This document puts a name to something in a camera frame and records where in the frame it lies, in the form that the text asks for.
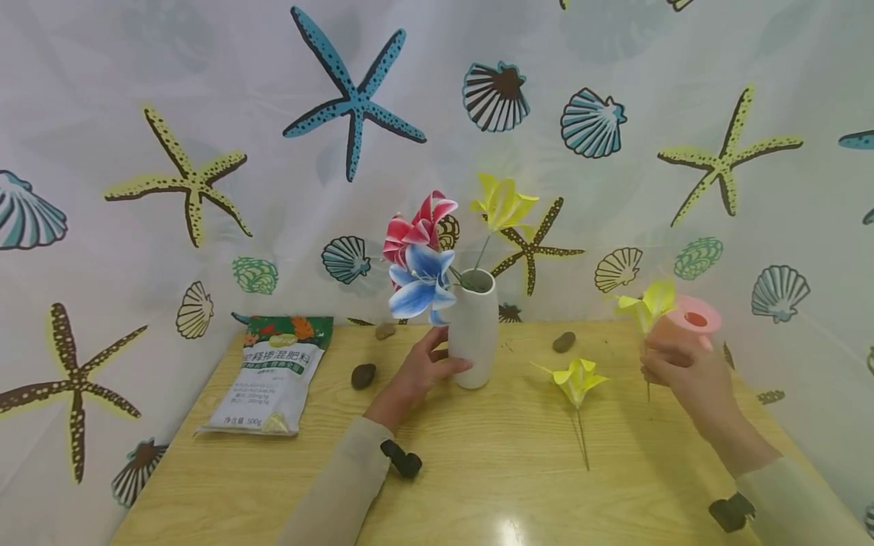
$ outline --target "blue paper flower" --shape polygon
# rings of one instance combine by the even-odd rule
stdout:
[[[410,319],[431,306],[428,321],[444,326],[446,321],[439,311],[455,303],[449,292],[447,271],[455,252],[437,252],[428,245],[409,245],[406,248],[406,268],[392,264],[388,274],[400,289],[388,301],[392,316]]]

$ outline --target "paper lily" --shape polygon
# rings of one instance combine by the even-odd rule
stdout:
[[[458,208],[458,204],[446,199],[439,191],[425,198],[412,222],[407,222],[400,213],[388,223],[388,233],[383,244],[383,256],[393,264],[406,265],[406,248],[409,245],[428,245],[440,250],[437,223]]]
[[[470,204],[473,212],[485,212],[490,232],[499,232],[507,227],[519,227],[531,238],[534,228],[523,224],[522,218],[528,214],[540,197],[529,197],[516,193],[516,182],[512,178],[504,178],[501,182],[492,175],[479,173],[482,190],[485,193],[483,201]]]
[[[659,317],[675,308],[676,289],[672,279],[656,280],[643,293],[643,299],[628,296],[615,296],[618,300],[616,314],[630,314],[637,321],[637,326],[646,335]]]
[[[594,362],[583,358],[571,362],[567,370],[552,371],[539,364],[534,365],[552,375],[552,380],[577,409],[583,404],[583,399],[588,391],[607,381],[606,377],[595,373]]]
[[[437,252],[428,245],[408,245],[406,247],[406,267],[392,264],[388,274],[400,289],[388,301],[392,316],[396,319],[410,319],[421,314],[428,306],[431,314],[428,321],[435,326],[445,326],[440,310],[455,303],[455,296],[449,292],[447,271],[455,252]]]

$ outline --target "stone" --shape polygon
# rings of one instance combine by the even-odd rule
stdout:
[[[565,332],[552,342],[552,350],[557,353],[566,353],[571,350],[573,343],[577,341],[577,336],[573,332]]]
[[[394,324],[390,322],[383,322],[379,326],[377,326],[377,331],[375,333],[378,340],[382,341],[385,338],[392,337],[398,329],[395,328]]]
[[[372,363],[360,364],[352,371],[352,388],[355,390],[366,389],[373,383],[377,375],[377,365]]]

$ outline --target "ceramic vase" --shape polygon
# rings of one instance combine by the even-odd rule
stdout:
[[[457,302],[449,308],[449,355],[474,363],[457,374],[455,382],[464,389],[479,389],[491,377],[497,350],[497,289],[495,278],[482,269],[461,274],[475,290],[456,286]]]

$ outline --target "black clip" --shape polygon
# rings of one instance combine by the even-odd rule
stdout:
[[[730,499],[719,499],[713,502],[708,510],[719,527],[726,533],[743,529],[747,516],[752,519],[756,517],[756,507],[740,493],[734,494]]]
[[[415,453],[404,453],[404,450],[399,445],[391,440],[386,440],[379,445],[379,449],[388,457],[398,473],[407,479],[416,477],[419,470],[422,468],[422,459]]]

